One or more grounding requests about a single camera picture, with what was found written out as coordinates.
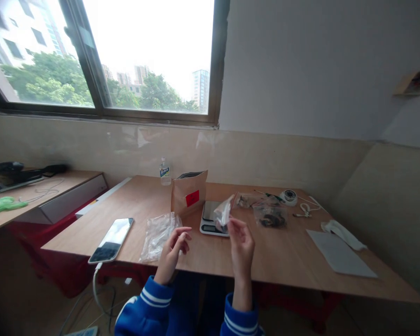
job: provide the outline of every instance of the kitchen scale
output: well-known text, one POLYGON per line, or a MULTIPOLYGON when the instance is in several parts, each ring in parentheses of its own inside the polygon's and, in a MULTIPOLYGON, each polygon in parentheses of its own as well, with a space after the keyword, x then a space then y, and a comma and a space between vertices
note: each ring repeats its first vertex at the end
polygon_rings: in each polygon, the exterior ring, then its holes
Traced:
POLYGON ((201 225, 199 231, 203 234, 210 234, 213 236, 228 237, 229 233, 224 233, 218 230, 213 221, 213 215, 215 209, 220 205, 221 202, 205 201, 204 209, 202 210, 201 225))

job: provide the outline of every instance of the white paper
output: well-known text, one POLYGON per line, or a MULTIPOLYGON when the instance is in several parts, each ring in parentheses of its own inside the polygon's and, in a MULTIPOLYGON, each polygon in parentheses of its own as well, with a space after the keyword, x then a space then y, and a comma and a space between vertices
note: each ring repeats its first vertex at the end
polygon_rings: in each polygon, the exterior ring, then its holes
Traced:
POLYGON ((378 276, 337 235, 307 230, 333 271, 367 278, 378 276))

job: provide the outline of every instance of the phone screen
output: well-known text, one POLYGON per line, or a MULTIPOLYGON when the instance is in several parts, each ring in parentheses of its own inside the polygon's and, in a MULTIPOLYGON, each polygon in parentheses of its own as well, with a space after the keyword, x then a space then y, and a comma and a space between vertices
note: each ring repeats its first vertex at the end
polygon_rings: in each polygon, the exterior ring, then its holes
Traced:
POLYGON ((115 259, 133 222, 133 218, 116 219, 90 257, 89 264, 115 259))

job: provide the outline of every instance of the kraft paper bag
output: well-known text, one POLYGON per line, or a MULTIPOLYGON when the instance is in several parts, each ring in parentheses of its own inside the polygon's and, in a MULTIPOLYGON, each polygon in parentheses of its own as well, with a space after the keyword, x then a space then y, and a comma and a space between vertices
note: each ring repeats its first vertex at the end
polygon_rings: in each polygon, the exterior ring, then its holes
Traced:
POLYGON ((185 173, 173 180, 171 211, 183 217, 204 204, 208 173, 208 170, 185 173))

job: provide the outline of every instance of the desk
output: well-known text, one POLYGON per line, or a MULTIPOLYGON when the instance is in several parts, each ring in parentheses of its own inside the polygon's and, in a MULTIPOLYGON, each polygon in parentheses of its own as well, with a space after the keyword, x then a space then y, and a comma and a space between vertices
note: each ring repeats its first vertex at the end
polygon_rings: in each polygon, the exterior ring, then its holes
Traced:
MULTIPOLYGON (((91 180, 92 178, 100 175, 102 173, 100 172, 93 172, 93 171, 69 171, 63 174, 58 174, 55 177, 53 177, 53 179, 56 179, 58 177, 62 177, 64 178, 64 181, 59 184, 55 189, 59 190, 58 193, 52 193, 52 194, 48 194, 45 195, 44 197, 41 197, 40 199, 30 202, 26 207, 24 208, 20 208, 20 209, 15 209, 15 210, 11 210, 11 211, 2 211, 0 212, 0 227, 2 227, 3 225, 13 221, 14 219, 16 219, 18 216, 31 211, 32 209, 62 195, 63 193, 79 186, 80 184, 83 184, 84 182, 87 182, 88 180, 91 180)), ((36 182, 33 184, 29 184, 27 186, 24 187, 20 187, 17 189, 13 189, 10 191, 6 191, 3 193, 0 193, 0 198, 1 197, 5 197, 5 196, 11 196, 14 197, 14 199, 17 201, 19 199, 19 197, 22 197, 22 200, 27 200, 27 199, 32 199, 34 197, 38 197, 41 196, 43 194, 38 194, 35 193, 35 189, 39 188, 39 189, 46 189, 49 188, 51 186, 53 186, 54 184, 58 183, 59 181, 50 181, 51 179, 48 180, 44 180, 44 181, 40 181, 40 182, 36 182)))
MULTIPOLYGON (((206 199, 223 201, 236 191, 253 192, 254 189, 275 195, 283 191, 283 188, 207 183, 206 199)), ((298 196, 308 199, 304 191, 295 191, 298 196)), ((138 263, 147 220, 169 212, 170 199, 171 186, 161 186, 156 177, 136 176, 43 248, 91 256, 115 219, 132 217, 135 224, 117 260, 138 263)), ((319 210, 312 212, 311 218, 296 218, 291 215, 293 212, 301 212, 299 205, 290 208, 286 229, 272 229, 258 227, 252 210, 233 211, 234 217, 248 223, 255 239, 252 280, 420 303, 420 295, 369 250, 357 254, 378 275, 377 279, 335 273, 305 231, 321 231, 321 222, 331 220, 330 214, 319 210)), ((199 232, 201 214, 202 209, 182 221, 184 226, 193 228, 193 240, 189 242, 190 253, 179 258, 177 269, 233 277, 230 240, 199 232)))

